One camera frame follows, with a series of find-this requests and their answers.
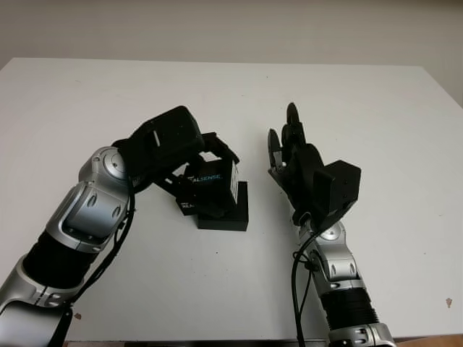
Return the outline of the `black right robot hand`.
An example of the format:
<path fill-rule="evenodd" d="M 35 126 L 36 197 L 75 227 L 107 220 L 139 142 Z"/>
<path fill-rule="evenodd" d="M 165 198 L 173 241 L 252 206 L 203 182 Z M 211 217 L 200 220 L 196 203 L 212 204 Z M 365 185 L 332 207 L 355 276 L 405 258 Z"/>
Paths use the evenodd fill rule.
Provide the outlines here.
<path fill-rule="evenodd" d="M 294 212 L 292 222 L 301 226 L 313 216 L 313 175 L 323 166 L 316 147 L 306 142 L 297 107 L 290 103 L 281 135 L 268 132 L 268 173 L 286 193 Z"/>

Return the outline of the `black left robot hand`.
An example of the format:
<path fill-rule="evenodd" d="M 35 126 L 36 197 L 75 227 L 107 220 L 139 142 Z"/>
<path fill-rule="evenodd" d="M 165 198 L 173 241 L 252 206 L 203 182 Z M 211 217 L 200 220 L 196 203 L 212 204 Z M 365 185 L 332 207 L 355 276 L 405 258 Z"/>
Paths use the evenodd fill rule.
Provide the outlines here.
<path fill-rule="evenodd" d="M 171 172 L 154 183 L 175 197 L 183 215 L 221 218 L 238 204 L 239 158 L 216 133 L 206 133 L 203 139 L 204 152 L 214 154 L 215 160 L 205 160 L 198 153 L 187 161 L 182 174 Z"/>

